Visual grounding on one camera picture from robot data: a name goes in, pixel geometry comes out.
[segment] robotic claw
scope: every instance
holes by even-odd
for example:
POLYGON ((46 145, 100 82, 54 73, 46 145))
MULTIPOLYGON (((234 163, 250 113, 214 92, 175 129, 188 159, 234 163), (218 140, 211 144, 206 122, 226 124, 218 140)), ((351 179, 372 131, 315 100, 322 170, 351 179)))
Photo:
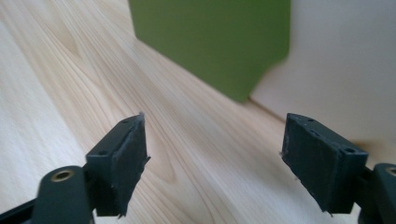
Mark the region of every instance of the robotic claw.
POLYGON ((0 216, 0 223, 94 223, 125 216, 149 161, 143 114, 120 121, 87 155, 83 167, 66 166, 41 179, 37 198, 0 216))

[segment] black plastic part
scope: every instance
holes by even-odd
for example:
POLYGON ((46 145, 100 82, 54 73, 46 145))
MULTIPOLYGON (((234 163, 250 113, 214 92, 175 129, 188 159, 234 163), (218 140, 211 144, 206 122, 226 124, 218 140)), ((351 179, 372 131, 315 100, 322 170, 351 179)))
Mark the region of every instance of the black plastic part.
POLYGON ((125 216, 149 160, 144 115, 120 121, 86 156, 91 207, 97 216, 125 216))
POLYGON ((1 224, 23 223, 31 219, 35 200, 23 203, 0 215, 1 224))
POLYGON ((33 224, 92 222, 92 211, 81 167, 65 166, 41 179, 33 210, 33 224))
POLYGON ((322 211, 350 213, 365 151, 311 118, 288 114, 281 155, 322 211))
POLYGON ((378 212, 384 224, 396 223, 396 165, 381 163, 375 166, 372 189, 378 212))

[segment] light wood surface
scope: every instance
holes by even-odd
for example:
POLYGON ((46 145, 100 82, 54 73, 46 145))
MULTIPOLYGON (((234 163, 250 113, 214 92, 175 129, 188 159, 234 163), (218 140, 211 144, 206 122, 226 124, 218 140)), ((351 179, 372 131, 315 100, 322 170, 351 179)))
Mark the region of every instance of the light wood surface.
POLYGON ((125 0, 0 0, 0 212, 139 111, 152 159, 127 217, 97 223, 356 223, 282 162, 281 120, 136 40, 125 0))

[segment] wood grain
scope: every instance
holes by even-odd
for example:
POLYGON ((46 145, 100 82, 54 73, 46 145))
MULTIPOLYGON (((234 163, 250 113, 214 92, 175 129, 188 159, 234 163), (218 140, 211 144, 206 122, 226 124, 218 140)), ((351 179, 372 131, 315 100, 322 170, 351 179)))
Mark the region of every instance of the wood grain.
POLYGON ((152 159, 127 217, 97 223, 356 223, 282 162, 282 121, 136 40, 126 1, 1 0, 0 40, 0 212, 144 111, 152 159))

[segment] green block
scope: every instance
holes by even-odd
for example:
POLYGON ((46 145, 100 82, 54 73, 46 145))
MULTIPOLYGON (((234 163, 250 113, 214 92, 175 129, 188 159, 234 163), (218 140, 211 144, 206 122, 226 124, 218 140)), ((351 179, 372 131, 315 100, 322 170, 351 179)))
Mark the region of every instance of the green block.
POLYGON ((290 0, 130 0, 136 37, 235 101, 287 56, 290 0))

